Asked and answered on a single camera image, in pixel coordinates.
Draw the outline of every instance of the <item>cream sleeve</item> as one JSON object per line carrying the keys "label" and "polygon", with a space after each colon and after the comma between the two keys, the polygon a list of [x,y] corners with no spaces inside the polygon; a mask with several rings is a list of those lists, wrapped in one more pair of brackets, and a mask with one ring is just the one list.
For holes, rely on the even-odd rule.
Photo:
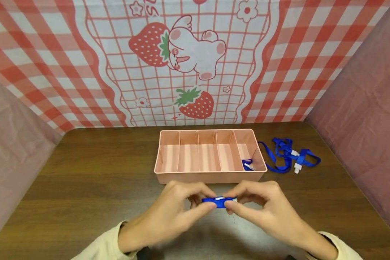
{"label": "cream sleeve", "polygon": [[[319,233],[331,239],[332,243],[337,248],[338,257],[336,260],[363,260],[356,251],[354,251],[351,247],[349,247],[346,243],[339,239],[338,236],[332,235],[327,232]],[[306,258],[307,260],[319,260],[308,253],[306,254]]]}
{"label": "cream sleeve", "polygon": [[123,254],[118,248],[118,232],[120,230],[120,222],[116,227],[97,237],[86,249],[72,260],[133,260],[137,259],[137,251],[131,252],[128,255]]}

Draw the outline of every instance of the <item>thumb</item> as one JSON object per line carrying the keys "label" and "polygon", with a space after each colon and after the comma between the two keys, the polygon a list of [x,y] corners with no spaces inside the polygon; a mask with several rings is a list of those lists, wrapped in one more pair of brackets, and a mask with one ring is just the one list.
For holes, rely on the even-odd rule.
{"label": "thumb", "polygon": [[247,208],[246,206],[242,205],[241,203],[227,200],[224,203],[225,207],[231,211],[233,211],[237,216],[242,217],[244,219],[247,219],[248,221],[252,222],[253,224],[260,227],[261,222],[261,214],[260,211]]}
{"label": "thumb", "polygon": [[213,202],[204,202],[182,214],[182,219],[190,226],[206,214],[210,213],[217,205]]}

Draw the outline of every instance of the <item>fingernail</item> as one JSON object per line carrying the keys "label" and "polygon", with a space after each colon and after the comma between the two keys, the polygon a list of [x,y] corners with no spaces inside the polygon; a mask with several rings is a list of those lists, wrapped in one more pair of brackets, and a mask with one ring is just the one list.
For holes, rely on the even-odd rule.
{"label": "fingernail", "polygon": [[233,202],[232,200],[227,200],[226,202],[224,202],[224,206],[225,206],[226,208],[230,208],[231,205],[232,205],[233,203],[234,203],[234,202]]}

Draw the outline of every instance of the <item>hand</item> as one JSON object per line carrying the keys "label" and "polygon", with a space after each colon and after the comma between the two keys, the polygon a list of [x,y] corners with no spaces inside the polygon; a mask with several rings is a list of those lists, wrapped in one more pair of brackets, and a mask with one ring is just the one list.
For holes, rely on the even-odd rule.
{"label": "hand", "polygon": [[[275,181],[242,181],[222,196],[237,197],[238,202],[225,202],[229,214],[236,213],[274,238],[300,247],[318,259],[337,258],[337,249],[299,217]],[[247,208],[243,205],[247,202],[255,202],[263,209]]]}
{"label": "hand", "polygon": [[[121,228],[118,235],[119,249],[131,252],[176,238],[217,207],[212,202],[201,203],[201,198],[216,196],[215,192],[201,182],[170,181],[145,213]],[[188,211],[184,209],[186,199],[191,202]]]}

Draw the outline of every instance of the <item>pink side panel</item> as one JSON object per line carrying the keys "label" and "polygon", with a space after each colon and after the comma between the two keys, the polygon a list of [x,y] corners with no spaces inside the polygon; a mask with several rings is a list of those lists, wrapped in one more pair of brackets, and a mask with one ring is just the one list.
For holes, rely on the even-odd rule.
{"label": "pink side panel", "polygon": [[0,84],[0,230],[60,139]]}
{"label": "pink side panel", "polygon": [[390,9],[307,121],[390,226]]}

